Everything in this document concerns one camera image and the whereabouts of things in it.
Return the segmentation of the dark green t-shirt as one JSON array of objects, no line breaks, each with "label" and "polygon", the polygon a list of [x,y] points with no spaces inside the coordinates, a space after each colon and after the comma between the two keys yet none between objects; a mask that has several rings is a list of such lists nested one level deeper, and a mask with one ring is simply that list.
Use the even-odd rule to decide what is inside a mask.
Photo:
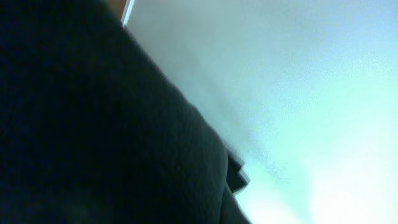
[{"label": "dark green t-shirt", "polygon": [[246,223],[228,159],[107,2],[1,2],[2,223]]}]

